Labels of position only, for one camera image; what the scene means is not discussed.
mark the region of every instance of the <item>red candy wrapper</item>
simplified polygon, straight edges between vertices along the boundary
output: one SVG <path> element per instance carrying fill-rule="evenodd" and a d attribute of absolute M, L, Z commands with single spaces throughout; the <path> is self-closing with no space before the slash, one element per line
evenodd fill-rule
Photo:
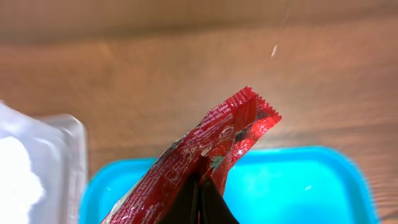
<path fill-rule="evenodd" d="M 243 88 L 175 141 L 101 223 L 156 223 L 192 173 L 211 177 L 223 194 L 230 168 L 280 119 L 252 88 Z"/>

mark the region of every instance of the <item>red plastic packaging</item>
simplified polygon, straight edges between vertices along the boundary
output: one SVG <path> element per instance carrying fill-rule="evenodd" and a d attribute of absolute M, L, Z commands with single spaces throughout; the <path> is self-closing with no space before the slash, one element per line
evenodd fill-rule
<path fill-rule="evenodd" d="M 192 173 L 211 177 L 223 194 L 230 168 L 280 119 L 252 88 L 243 88 L 175 141 L 101 223 L 156 223 Z"/>

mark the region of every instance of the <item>blue tray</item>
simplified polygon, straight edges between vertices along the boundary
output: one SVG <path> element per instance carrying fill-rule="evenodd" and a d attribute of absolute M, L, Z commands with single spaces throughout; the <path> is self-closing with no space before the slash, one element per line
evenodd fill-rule
<path fill-rule="evenodd" d="M 100 223 L 154 161 L 128 159 L 102 168 L 83 197 L 80 224 Z M 321 146 L 250 151 L 229 172 L 224 199 L 242 224 L 378 222 L 360 171 Z"/>

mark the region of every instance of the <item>candy packet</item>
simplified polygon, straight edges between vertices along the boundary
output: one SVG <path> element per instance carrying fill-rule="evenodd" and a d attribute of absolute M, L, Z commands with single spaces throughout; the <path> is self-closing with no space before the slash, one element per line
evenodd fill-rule
<path fill-rule="evenodd" d="M 157 223 L 191 174 L 212 178 L 222 195 L 230 168 L 280 119 L 252 88 L 243 88 L 175 141 L 101 223 Z"/>

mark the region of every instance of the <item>transparent plastic box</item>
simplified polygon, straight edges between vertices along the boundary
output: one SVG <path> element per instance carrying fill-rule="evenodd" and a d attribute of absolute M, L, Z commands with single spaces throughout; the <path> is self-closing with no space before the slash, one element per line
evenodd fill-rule
<path fill-rule="evenodd" d="M 0 104 L 0 139 L 26 148 L 44 197 L 29 212 L 30 224 L 76 224 L 87 180 L 86 131 L 71 115 L 33 119 Z"/>

